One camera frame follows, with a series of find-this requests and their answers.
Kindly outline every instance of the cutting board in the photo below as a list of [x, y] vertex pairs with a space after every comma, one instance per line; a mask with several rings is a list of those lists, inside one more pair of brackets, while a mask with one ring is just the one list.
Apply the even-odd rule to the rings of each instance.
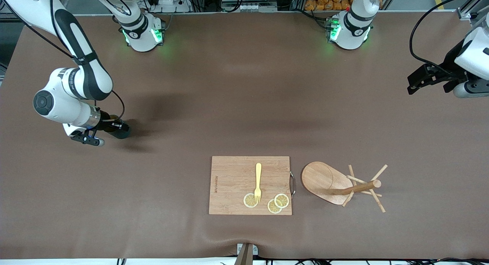
[[[260, 189], [262, 199], [254, 208], [248, 208], [243, 198], [253, 193], [256, 186], [255, 165], [262, 164]], [[211, 215], [274, 215], [267, 204], [279, 193], [290, 200], [289, 205], [277, 213], [292, 215], [290, 196], [290, 159], [286, 156], [213, 156], [209, 197]]]

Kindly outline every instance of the fake lemon slice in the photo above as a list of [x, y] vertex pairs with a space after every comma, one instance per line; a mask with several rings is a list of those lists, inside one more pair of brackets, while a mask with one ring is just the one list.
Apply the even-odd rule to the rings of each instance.
[[255, 195], [253, 193], [248, 193], [245, 195], [243, 198], [243, 203], [248, 208], [254, 208], [256, 205], [258, 205], [258, 203], [255, 202]]
[[273, 199], [271, 199], [271, 200], [269, 201], [269, 203], [267, 204], [267, 207], [269, 208], [269, 211], [270, 211], [271, 213], [273, 213], [273, 214], [277, 214], [277, 213], [279, 213], [280, 211], [282, 211], [282, 209], [281, 209], [281, 208], [279, 208], [279, 207], [277, 207], [277, 206], [275, 205], [275, 201], [274, 201]]
[[285, 209], [289, 202], [288, 196], [283, 193], [277, 194], [274, 198], [275, 205], [280, 209]]

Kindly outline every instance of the wooden peg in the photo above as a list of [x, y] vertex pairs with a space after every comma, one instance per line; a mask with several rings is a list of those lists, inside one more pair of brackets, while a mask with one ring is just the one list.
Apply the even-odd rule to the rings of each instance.
[[377, 195], [375, 195], [374, 190], [370, 189], [370, 193], [372, 194], [375, 201], [377, 202], [377, 205], [379, 205], [379, 208], [381, 209], [381, 211], [384, 213], [385, 212], [384, 206], [382, 206], [381, 201], [377, 198]]
[[355, 177], [353, 177], [353, 176], [346, 176], [346, 178], [348, 178], [348, 179], [350, 179], [350, 180], [352, 180], [352, 181], [357, 181], [358, 183], [360, 183], [360, 184], [364, 184], [364, 185], [367, 183], [367, 182], [362, 181], [362, 180], [360, 180], [360, 179], [358, 179], [358, 178], [355, 178]]
[[364, 190], [372, 190], [375, 188], [380, 188], [382, 183], [379, 180], [373, 180], [366, 184], [354, 185], [351, 188], [341, 190], [341, 195], [349, 195], [351, 192], [363, 192]]
[[[367, 182], [362, 181], [362, 180], [360, 180], [360, 179], [358, 179], [358, 178], [355, 178], [355, 177], [353, 177], [353, 176], [346, 176], [346, 177], [347, 177], [348, 179], [350, 179], [351, 181], [354, 181], [354, 182], [355, 182], [355, 181], [357, 181], [358, 183], [361, 183], [361, 184], [366, 184], [366, 183], [367, 183]], [[372, 195], [372, 193], [371, 193], [371, 192], [367, 192], [367, 191], [363, 191], [363, 192], [361, 192], [361, 193], [366, 194], [366, 195]], [[376, 196], [378, 196], [378, 197], [382, 197], [382, 195], [380, 195], [380, 194], [378, 194], [378, 193], [376, 193], [375, 195], [376, 195]]]
[[346, 203], [350, 202], [351, 198], [353, 197], [353, 193], [355, 193], [353, 190], [350, 192], [350, 195], [348, 195], [348, 198], [345, 200], [345, 202], [342, 204], [343, 207], [346, 206]]
[[[372, 195], [372, 193], [371, 193], [371, 192], [360, 192], [360, 193], [363, 193], [363, 194], [365, 194], [365, 195]], [[376, 193], [375, 195], [377, 195], [377, 197], [382, 197], [382, 195], [381, 195], [381, 194], [379, 194], [379, 193]]]
[[377, 174], [375, 174], [374, 178], [372, 178], [370, 181], [377, 179], [377, 178], [378, 178], [378, 177], [379, 177], [379, 176], [382, 174], [382, 172], [384, 172], [384, 170], [385, 170], [386, 168], [387, 168], [387, 165], [386, 165], [386, 164], [384, 164], [384, 166], [382, 167], [382, 169], [380, 169], [380, 171], [379, 171], [379, 172], [377, 172]]
[[351, 167], [351, 164], [348, 165], [348, 169], [350, 170], [350, 175], [355, 177], [355, 174], [353, 174], [353, 168]]

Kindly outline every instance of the robotic arm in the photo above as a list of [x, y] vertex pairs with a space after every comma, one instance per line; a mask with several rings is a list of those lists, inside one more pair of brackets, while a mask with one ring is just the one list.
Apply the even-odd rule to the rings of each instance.
[[343, 49], [353, 50], [367, 40], [370, 23], [379, 11], [379, 0], [353, 0], [349, 11], [333, 16], [338, 19], [335, 28], [328, 32], [330, 41]]
[[[80, 23], [59, 0], [4, 0], [30, 26], [56, 35], [72, 54], [77, 68], [54, 70], [47, 85], [35, 94], [35, 111], [43, 117], [63, 124], [75, 141], [102, 146], [97, 130], [117, 138], [129, 136], [130, 127], [115, 115], [81, 101], [101, 101], [112, 92], [112, 79], [102, 66]], [[149, 51], [161, 42], [157, 37], [161, 20], [142, 14], [134, 0], [100, 0], [115, 14], [129, 44], [136, 51]]]
[[447, 82], [445, 93], [453, 91], [458, 98], [489, 96], [489, 14], [452, 48], [440, 68], [425, 63], [407, 78], [408, 93]]

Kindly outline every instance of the brown table mat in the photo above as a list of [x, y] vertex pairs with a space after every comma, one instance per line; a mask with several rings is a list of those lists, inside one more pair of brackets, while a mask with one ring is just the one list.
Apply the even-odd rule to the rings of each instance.
[[[489, 258], [489, 103], [441, 85], [407, 94], [420, 16], [379, 13], [346, 51], [301, 14], [179, 15], [146, 54], [109, 17], [80, 18], [134, 129], [102, 148], [33, 110], [51, 71], [73, 63], [24, 30], [0, 88], [0, 257], [227, 256], [252, 242], [267, 258]], [[415, 49], [442, 62], [469, 28], [433, 13]], [[98, 104], [120, 113], [114, 96]], [[387, 213], [298, 183], [293, 216], [210, 216], [213, 155], [290, 156], [297, 180], [312, 161], [360, 179], [388, 164]]]

